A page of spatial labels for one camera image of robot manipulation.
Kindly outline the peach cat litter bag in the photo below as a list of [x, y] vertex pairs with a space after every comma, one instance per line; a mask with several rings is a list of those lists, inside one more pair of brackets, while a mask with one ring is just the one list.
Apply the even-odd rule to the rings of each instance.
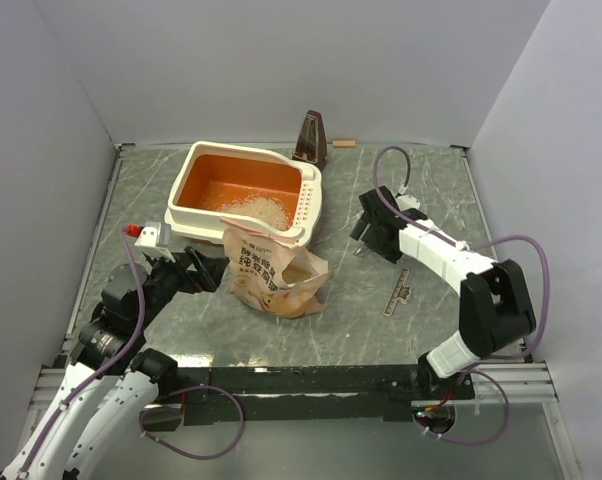
[[231, 272], [230, 292], [246, 305], [279, 318], [321, 313], [316, 294], [330, 277], [327, 261], [305, 247], [223, 217], [222, 240]]

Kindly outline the white orange litter box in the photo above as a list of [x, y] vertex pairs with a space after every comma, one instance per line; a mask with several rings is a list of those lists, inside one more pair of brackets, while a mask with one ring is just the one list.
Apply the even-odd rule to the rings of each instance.
[[[322, 210], [322, 174], [312, 164], [271, 150], [199, 141], [194, 143], [174, 180], [164, 220], [182, 237], [220, 244], [223, 217], [282, 243], [306, 247]], [[252, 217], [220, 209], [250, 196], [278, 200], [289, 216], [286, 230]]]

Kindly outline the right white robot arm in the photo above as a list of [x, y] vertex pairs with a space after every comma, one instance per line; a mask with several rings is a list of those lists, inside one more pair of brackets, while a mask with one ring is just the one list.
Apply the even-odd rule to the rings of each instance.
[[387, 187], [359, 196], [362, 214], [354, 240], [395, 264], [408, 256], [427, 267], [459, 296], [455, 332], [421, 355], [416, 382], [439, 398], [467, 368], [535, 331], [537, 322], [521, 267], [474, 252], [442, 232], [416, 208], [399, 211]]

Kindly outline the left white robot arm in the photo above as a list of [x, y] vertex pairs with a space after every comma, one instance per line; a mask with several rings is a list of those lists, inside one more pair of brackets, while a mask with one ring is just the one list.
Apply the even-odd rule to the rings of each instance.
[[175, 396], [177, 363], [145, 348], [144, 331], [176, 294], [215, 292], [229, 261], [192, 247], [146, 260], [111, 272], [53, 400], [0, 479], [88, 479], [126, 423]]

